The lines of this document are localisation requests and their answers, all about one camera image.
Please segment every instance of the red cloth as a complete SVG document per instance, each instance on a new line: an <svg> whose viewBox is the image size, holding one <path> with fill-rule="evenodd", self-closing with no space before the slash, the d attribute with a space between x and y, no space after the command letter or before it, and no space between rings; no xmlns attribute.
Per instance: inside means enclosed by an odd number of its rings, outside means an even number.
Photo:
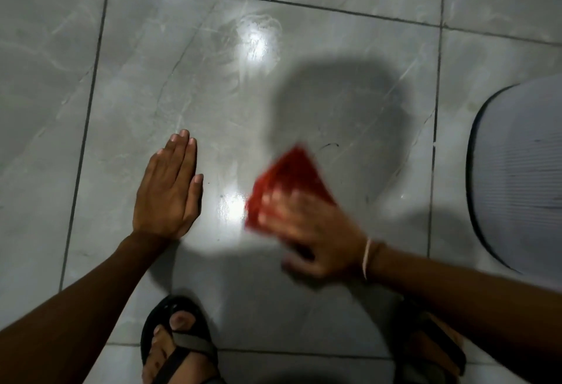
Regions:
<svg viewBox="0 0 562 384"><path fill-rule="evenodd" d="M261 198L265 192L270 192L278 187L286 192L299 189L317 195L329 203L335 203L306 150L302 146L296 145L281 156L254 183L252 195L246 201L248 215L245 226L247 228L265 232L257 222L257 216L261 210Z"/></svg>

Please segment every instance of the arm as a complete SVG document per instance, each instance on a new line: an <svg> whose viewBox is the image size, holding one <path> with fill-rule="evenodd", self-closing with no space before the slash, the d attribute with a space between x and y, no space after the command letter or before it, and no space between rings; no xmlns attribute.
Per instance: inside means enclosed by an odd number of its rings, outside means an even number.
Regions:
<svg viewBox="0 0 562 384"><path fill-rule="evenodd" d="M327 278L362 277L367 236L341 210L311 195L265 195L262 225L288 245L305 245L313 260L285 259L293 272ZM369 281L425 306L513 372L551 382L562 362L562 295L464 267L371 245Z"/></svg>
<svg viewBox="0 0 562 384"><path fill-rule="evenodd" d="M0 332L5 383L82 382L150 265L199 215L195 140L175 135L152 156L137 193L133 232L107 260Z"/></svg>

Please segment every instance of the forearm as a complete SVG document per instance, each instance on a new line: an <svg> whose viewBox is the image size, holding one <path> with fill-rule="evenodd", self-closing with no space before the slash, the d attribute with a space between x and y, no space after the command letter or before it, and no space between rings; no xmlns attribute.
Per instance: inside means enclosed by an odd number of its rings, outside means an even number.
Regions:
<svg viewBox="0 0 562 384"><path fill-rule="evenodd" d="M383 246L370 277L409 296L532 382L562 361L562 295Z"/></svg>
<svg viewBox="0 0 562 384"><path fill-rule="evenodd" d="M82 279L0 332L3 381L82 382L137 283L165 245L146 234L127 237Z"/></svg>

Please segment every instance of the tile floor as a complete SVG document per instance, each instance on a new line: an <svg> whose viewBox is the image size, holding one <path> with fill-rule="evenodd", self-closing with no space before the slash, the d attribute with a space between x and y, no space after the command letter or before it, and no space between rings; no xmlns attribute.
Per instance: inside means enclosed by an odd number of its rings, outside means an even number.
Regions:
<svg viewBox="0 0 562 384"><path fill-rule="evenodd" d="M149 156L185 127L202 216L143 278L89 382L139 382L144 319L173 291L203 305L231 383L390 384L397 297L293 282L275 242L242 230L244 197L305 141L367 231L509 274L469 225L467 137L499 88L562 71L560 4L0 0L0 326L115 249ZM467 351L464 383L521 382Z"/></svg>

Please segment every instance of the sandal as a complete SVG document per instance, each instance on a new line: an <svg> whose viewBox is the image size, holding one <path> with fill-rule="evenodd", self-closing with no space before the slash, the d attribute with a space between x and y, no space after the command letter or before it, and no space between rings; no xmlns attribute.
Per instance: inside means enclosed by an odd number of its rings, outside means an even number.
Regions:
<svg viewBox="0 0 562 384"><path fill-rule="evenodd" d="M434 361L405 352L406 344L416 332L423 332L441 349L458 376ZM462 348L435 322L432 316L416 303L404 300L396 315L396 383L400 384L453 384L458 382L467 365Z"/></svg>
<svg viewBox="0 0 562 384"><path fill-rule="evenodd" d="M186 311L195 317L195 323L189 331L172 331L170 317L178 311ZM219 362L217 350L211 341L211 333L209 332L205 316L193 301L180 295L167 296L148 315L140 336L140 355L143 366L146 364L148 353L152 346L154 329L158 325L162 325L170 333L176 349L166 359L152 384L166 384L169 382L190 352L199 352L206 355L217 366Z"/></svg>

